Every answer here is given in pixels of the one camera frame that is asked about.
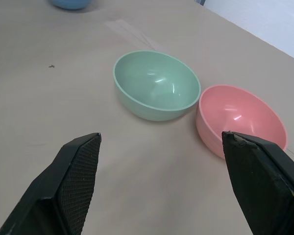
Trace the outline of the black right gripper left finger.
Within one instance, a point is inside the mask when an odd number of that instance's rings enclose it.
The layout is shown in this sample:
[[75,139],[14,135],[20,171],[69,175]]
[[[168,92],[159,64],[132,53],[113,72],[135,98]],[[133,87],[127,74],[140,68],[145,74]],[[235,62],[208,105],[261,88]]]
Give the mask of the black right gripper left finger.
[[63,145],[29,185],[0,235],[79,235],[93,197],[101,134]]

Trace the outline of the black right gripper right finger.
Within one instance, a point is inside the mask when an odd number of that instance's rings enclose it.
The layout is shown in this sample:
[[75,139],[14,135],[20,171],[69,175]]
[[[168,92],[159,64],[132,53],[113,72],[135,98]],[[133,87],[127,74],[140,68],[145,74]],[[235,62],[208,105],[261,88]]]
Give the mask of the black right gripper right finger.
[[233,192],[254,235],[294,235],[294,161],[275,143],[222,132]]

